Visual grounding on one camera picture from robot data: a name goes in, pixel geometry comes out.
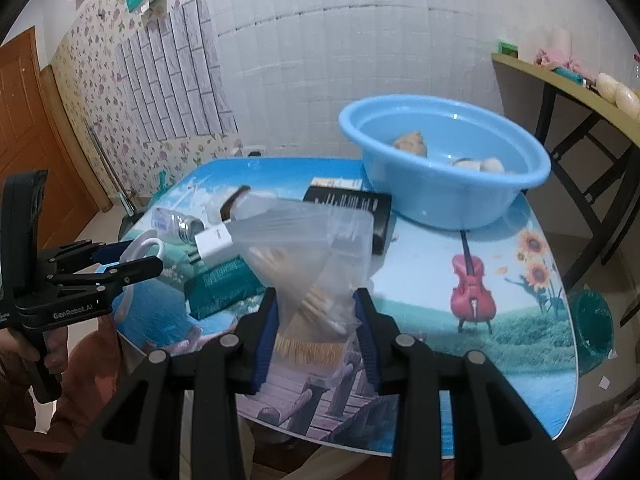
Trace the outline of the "person's left hand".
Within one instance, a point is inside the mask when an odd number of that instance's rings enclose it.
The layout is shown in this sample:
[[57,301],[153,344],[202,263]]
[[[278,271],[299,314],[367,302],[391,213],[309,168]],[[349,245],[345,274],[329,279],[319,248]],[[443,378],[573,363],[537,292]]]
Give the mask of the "person's left hand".
[[62,374],[66,370],[68,365],[67,327],[60,327],[43,334],[47,348],[43,354],[40,354],[16,330],[2,328],[0,333],[2,351],[16,353],[29,362],[38,362],[43,359],[44,366],[51,374]]

